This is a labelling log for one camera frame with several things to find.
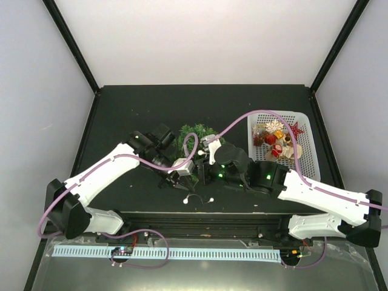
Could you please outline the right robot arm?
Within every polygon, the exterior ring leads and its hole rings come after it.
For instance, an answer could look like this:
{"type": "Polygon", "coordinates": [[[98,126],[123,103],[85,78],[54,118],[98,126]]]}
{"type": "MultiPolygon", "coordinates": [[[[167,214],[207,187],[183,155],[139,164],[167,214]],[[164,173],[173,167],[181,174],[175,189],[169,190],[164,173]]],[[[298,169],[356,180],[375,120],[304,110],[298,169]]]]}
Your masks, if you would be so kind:
{"type": "Polygon", "coordinates": [[[347,191],[306,178],[271,161],[254,161],[241,148],[213,142],[199,150],[198,173],[204,182],[219,179],[225,188],[262,199],[291,201],[320,210],[319,214],[291,214],[275,230],[277,240],[344,238],[362,247],[377,247],[381,237],[381,192],[347,191]]]}

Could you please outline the string light with white balls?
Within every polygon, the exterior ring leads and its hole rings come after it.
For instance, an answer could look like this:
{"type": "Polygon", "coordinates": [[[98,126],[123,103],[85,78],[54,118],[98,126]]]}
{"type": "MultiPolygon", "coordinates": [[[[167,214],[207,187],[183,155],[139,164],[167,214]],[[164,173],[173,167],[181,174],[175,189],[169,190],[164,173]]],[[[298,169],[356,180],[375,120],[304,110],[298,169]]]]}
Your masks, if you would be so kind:
{"type": "MultiPolygon", "coordinates": [[[[205,151],[203,151],[203,150],[199,150],[198,151],[198,155],[199,156],[207,156],[208,155],[208,153],[207,152],[205,152],[205,151]]],[[[203,199],[202,199],[202,197],[201,196],[199,196],[198,194],[195,194],[195,193],[189,193],[184,199],[183,199],[183,204],[188,204],[189,203],[189,199],[190,199],[190,197],[197,197],[197,198],[199,198],[199,200],[201,201],[201,203],[202,203],[202,205],[204,205],[204,204],[210,204],[210,203],[213,203],[213,202],[215,202],[215,199],[214,198],[209,198],[209,200],[207,201],[207,202],[204,202],[203,201],[203,199]]]]}

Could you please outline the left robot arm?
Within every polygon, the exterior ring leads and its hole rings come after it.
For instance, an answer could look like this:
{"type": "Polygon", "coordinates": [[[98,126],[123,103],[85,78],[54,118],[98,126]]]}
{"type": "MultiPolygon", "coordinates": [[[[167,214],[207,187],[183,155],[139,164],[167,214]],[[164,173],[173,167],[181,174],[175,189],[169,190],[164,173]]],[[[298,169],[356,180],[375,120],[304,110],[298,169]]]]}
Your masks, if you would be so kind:
{"type": "Polygon", "coordinates": [[[90,203],[120,176],[140,165],[152,169],[167,184],[181,187],[181,172],[191,169],[199,144],[196,133],[189,133],[186,137],[194,139],[193,149],[184,151],[185,158],[171,162],[163,150],[175,136],[166,125],[161,124],[146,134],[131,132],[128,141],[118,144],[89,169],[64,182],[51,181],[47,186],[41,220],[48,219],[53,223],[57,228],[54,236],[73,239],[83,233],[100,233],[117,242],[125,241],[130,235],[130,227],[122,215],[114,210],[93,209],[90,203]]]}

